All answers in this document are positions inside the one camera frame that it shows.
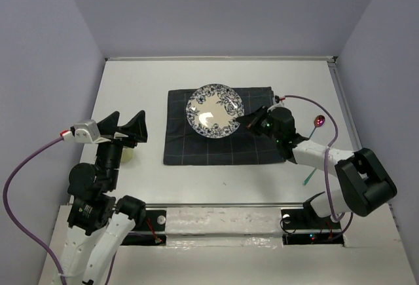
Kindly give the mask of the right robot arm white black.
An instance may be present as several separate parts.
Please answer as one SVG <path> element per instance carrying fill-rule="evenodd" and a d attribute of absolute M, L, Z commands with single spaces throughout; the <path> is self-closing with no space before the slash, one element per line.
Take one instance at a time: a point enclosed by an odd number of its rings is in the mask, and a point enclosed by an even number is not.
<path fill-rule="evenodd" d="M 294 117 L 285 107 L 262 106 L 236 122 L 255 135 L 274 140 L 283 159 L 323 171 L 326 190 L 303 204 L 301 219 L 308 227 L 317 227 L 326 217 L 336 221 L 339 214 L 348 212 L 368 216 L 397 194 L 372 150 L 346 151 L 313 142 L 297 133 Z"/>

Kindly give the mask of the iridescent spoon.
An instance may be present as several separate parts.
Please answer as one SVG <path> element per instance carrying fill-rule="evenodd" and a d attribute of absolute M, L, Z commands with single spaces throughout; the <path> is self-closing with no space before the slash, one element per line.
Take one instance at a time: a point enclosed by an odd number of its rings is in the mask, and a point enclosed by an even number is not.
<path fill-rule="evenodd" d="M 314 132 L 322 127 L 325 123 L 325 116 L 324 115 L 318 115 L 315 119 L 314 119 L 314 127 L 313 130 L 311 131 L 310 135 L 309 135 L 309 139 L 314 135 Z"/>

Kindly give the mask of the blue floral ceramic plate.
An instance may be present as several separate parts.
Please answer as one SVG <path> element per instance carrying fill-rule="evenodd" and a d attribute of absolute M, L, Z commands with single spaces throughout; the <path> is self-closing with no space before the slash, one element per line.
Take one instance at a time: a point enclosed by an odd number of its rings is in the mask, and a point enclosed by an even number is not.
<path fill-rule="evenodd" d="M 220 139 L 235 133 L 244 116 L 239 94 L 222 84 L 204 85 L 188 98 L 185 114 L 191 128 L 205 138 Z"/>

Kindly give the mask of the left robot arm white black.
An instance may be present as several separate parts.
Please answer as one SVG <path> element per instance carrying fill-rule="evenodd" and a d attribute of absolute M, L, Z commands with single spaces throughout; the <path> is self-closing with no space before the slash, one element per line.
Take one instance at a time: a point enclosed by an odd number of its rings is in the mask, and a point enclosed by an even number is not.
<path fill-rule="evenodd" d="M 117 187 L 123 150 L 148 138 L 144 111 L 122 126 L 118 125 L 119 117 L 115 111 L 100 122 L 79 122 L 62 133 L 64 140 L 95 144 L 97 149 L 93 163 L 76 164 L 69 173 L 67 192 L 73 204 L 52 284 L 99 284 L 124 238 L 144 224 L 142 200 L 108 195 Z"/>

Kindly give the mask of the dark grey checked cloth placemat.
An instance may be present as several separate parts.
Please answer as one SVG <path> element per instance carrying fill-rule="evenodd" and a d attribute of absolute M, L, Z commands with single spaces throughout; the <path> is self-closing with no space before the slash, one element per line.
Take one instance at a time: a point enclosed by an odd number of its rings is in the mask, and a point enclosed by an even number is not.
<path fill-rule="evenodd" d="M 187 122 L 186 102 L 193 89 L 168 92 L 163 163 L 167 166 L 222 166 L 283 162 L 275 142 L 255 136 L 240 126 L 232 135 L 211 139 L 195 132 Z"/>

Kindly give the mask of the pale yellow mug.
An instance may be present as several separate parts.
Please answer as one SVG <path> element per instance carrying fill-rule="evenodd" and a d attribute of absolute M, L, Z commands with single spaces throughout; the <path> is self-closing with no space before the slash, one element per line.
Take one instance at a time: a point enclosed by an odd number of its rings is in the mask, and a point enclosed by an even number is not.
<path fill-rule="evenodd" d="M 131 161 L 134 157 L 134 149 L 129 147 L 124 147 L 121 155 L 121 163 L 127 163 Z"/>

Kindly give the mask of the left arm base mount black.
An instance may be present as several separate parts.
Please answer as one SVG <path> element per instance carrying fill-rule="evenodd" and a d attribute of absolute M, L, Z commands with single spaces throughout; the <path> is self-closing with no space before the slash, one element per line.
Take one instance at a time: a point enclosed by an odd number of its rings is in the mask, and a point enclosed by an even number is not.
<path fill-rule="evenodd" d="M 122 241 L 123 246 L 164 246 L 166 244 L 166 210 L 147 210 L 145 219 Z"/>

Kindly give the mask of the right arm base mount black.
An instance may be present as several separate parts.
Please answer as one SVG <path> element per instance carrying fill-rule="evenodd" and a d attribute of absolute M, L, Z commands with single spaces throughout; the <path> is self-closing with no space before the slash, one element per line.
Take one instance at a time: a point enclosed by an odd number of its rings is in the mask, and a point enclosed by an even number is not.
<path fill-rule="evenodd" d="M 330 218 L 308 215 L 303 208 L 281 210 L 283 245 L 344 245 L 342 226 Z"/>

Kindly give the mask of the iridescent fork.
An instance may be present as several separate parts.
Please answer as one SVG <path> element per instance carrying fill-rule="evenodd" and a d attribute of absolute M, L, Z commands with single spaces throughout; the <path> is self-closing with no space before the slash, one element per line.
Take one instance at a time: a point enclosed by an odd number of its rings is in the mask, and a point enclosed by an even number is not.
<path fill-rule="evenodd" d="M 311 180 L 312 176 L 315 174 L 315 172 L 317 171 L 316 168 L 314 168 L 311 173 L 309 173 L 309 175 L 306 177 L 306 179 L 303 181 L 302 185 L 306 186 L 308 184 L 308 182 Z"/>

